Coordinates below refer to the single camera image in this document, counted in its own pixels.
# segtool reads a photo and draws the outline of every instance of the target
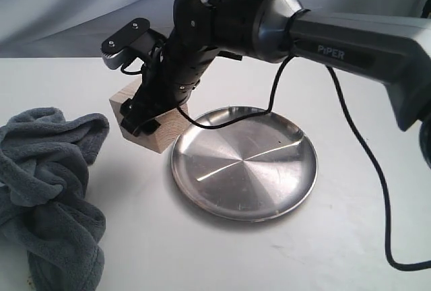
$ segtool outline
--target metal plate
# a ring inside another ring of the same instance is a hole
[[[252,107],[211,111],[197,121],[218,125]],[[171,169],[180,190],[199,207],[224,218],[258,222],[296,208],[311,192],[317,157],[310,140],[271,113],[222,129],[191,125],[176,141]]]

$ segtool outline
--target white tabletop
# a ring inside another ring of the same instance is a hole
[[[192,95],[191,114],[228,105],[265,108],[276,70],[251,59],[217,59]],[[293,60],[274,107],[314,144],[315,188],[292,214],[246,225],[185,202],[171,179],[170,150],[159,155],[121,137],[108,99],[132,78],[100,59],[0,60],[0,72],[0,124],[37,106],[60,108],[68,119],[101,112],[110,121],[87,198],[106,216],[98,290],[429,290],[431,270],[402,273],[385,260],[380,183],[322,65]],[[431,170],[420,153],[419,124],[402,133],[380,84],[338,74],[387,176],[396,260],[431,259]],[[0,254],[0,290],[29,290],[24,250],[0,237]]]

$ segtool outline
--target light wood block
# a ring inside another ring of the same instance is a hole
[[[118,91],[114,96],[109,99],[112,110],[114,111],[117,123],[121,124],[123,116],[120,113],[121,104],[128,98],[132,98],[138,87],[141,85],[141,79],[137,79],[125,86],[122,90]],[[187,104],[181,108],[188,114]],[[168,146],[181,135],[190,123],[176,110],[168,111],[156,118],[160,127],[151,135],[141,133],[138,137],[131,135],[124,128],[120,126],[123,137],[128,141],[143,146],[149,150],[157,153],[162,153]]]

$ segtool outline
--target gray towel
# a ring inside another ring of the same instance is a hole
[[[55,108],[0,127],[0,231],[27,249],[37,291],[95,290],[100,281],[105,218],[84,197],[108,130],[103,115],[66,121]]]

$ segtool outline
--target piper logo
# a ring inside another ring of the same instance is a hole
[[[335,59],[344,60],[344,51],[329,46],[319,45],[317,47],[317,53],[326,55],[327,57],[333,57]]]

